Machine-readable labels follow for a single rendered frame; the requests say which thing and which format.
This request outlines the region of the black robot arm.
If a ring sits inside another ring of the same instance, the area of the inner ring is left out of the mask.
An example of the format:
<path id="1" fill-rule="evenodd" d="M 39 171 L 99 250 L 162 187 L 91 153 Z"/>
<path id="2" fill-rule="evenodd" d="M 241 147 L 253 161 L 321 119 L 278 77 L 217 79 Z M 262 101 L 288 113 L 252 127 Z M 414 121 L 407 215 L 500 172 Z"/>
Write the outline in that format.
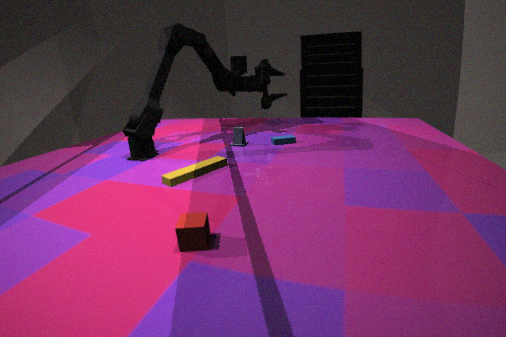
<path id="1" fill-rule="evenodd" d="M 247 57 L 231 56 L 230 70 L 226 69 L 217 55 L 210 47 L 206 36 L 196 30 L 187 28 L 180 23 L 165 27 L 159 34 L 159 54 L 148 78 L 142 98 L 132 109 L 129 121 L 122 129 L 127 137 L 130 158 L 145 162 L 157 155 L 152 136 L 160 123 L 163 109 L 160 108 L 162 95 L 168 74 L 174 57 L 183 48 L 191 46 L 200 56 L 210 73 L 213 82 L 219 92 L 228 92 L 235 96 L 235 92 L 248 90 Z M 251 76 L 254 80 L 253 89 L 265 90 L 265 86 L 271 83 L 270 72 L 265 71 L 264 66 L 255 67 L 256 75 Z"/>

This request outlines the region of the yellow bar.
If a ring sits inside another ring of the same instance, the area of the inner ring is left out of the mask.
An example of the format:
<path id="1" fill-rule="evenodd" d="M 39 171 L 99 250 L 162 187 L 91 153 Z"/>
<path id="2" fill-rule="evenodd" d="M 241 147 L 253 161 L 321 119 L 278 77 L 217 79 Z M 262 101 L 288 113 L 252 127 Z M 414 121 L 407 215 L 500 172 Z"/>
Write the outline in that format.
<path id="1" fill-rule="evenodd" d="M 161 175 L 162 183 L 173 187 L 227 165 L 227 158 L 216 156 L 197 164 Z"/>

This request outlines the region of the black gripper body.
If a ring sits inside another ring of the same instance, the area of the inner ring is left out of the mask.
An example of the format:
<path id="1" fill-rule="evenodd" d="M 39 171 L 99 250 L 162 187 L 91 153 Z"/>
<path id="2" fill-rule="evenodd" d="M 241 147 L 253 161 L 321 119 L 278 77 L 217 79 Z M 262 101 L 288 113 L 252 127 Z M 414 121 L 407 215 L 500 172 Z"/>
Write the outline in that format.
<path id="1" fill-rule="evenodd" d="M 269 61 L 268 61 L 268 59 L 261 60 L 260 64 L 258 66 L 264 66 L 265 67 L 265 71 L 269 71 Z M 261 98 L 261 107 L 263 109 L 269 109 L 269 107 L 272 105 L 272 96 L 268 95 L 268 88 L 267 88 L 267 86 L 265 86 L 265 90 L 253 89 L 254 87 L 252 88 L 252 85 L 254 85 L 254 80 L 251 80 L 251 76 L 253 76 L 253 75 L 247 76 L 247 79 L 248 79 L 248 90 L 247 91 L 249 91 L 249 92 L 251 92 L 251 91 L 262 92 L 263 91 L 263 97 Z"/>

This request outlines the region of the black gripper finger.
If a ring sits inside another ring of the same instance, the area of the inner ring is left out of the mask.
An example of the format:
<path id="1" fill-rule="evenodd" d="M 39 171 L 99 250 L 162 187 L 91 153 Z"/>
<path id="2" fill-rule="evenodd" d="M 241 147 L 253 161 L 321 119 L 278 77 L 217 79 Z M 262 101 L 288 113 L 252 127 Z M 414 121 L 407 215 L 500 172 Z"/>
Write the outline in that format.
<path id="1" fill-rule="evenodd" d="M 285 75 L 285 73 L 271 67 L 271 64 L 269 64 L 269 72 L 270 72 L 270 76 L 283 76 L 283 75 Z"/>
<path id="2" fill-rule="evenodd" d="M 278 99 L 278 98 L 283 97 L 283 96 L 287 96 L 287 94 L 275 94 L 275 93 L 271 93 L 271 96 L 272 96 L 272 102 L 273 102 L 273 100 Z"/>

